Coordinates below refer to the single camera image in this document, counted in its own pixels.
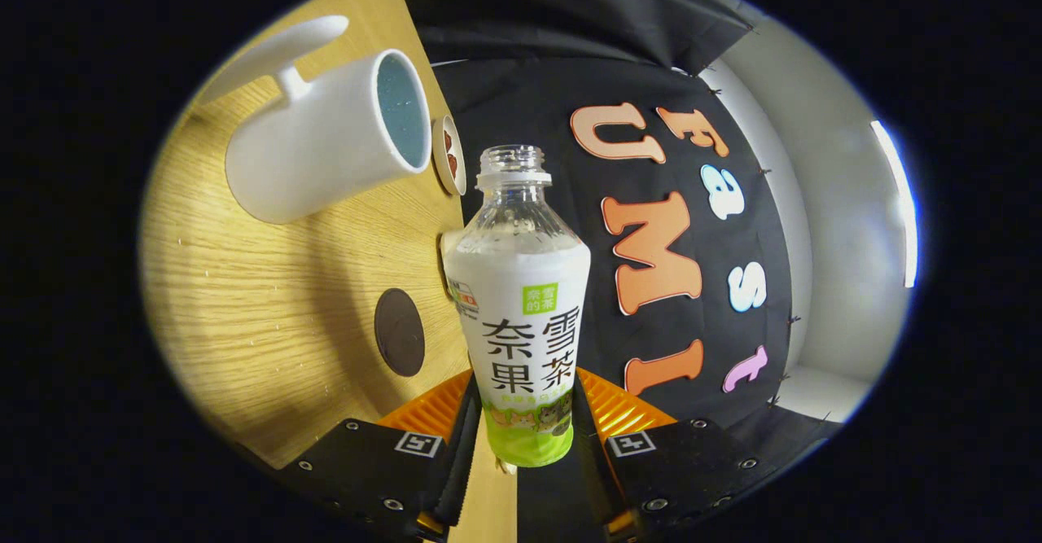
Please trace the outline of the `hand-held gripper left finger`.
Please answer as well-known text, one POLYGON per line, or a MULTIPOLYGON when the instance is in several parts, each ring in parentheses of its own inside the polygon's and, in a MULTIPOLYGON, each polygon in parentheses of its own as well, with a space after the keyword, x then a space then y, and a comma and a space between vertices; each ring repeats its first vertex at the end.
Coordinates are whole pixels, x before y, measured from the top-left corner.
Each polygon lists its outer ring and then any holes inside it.
POLYGON ((479 421, 470 371, 378 422, 345 419, 276 473, 366 542, 446 542, 466 497, 479 421))

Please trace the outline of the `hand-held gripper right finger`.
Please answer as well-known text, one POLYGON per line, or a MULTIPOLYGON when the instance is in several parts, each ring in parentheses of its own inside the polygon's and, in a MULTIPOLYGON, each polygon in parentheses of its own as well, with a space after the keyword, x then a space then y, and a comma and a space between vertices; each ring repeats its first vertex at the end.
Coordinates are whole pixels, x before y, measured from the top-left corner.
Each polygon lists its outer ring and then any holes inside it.
POLYGON ((803 454, 803 417, 652 405, 580 370, 576 451, 600 542, 670 542, 747 500, 803 454))

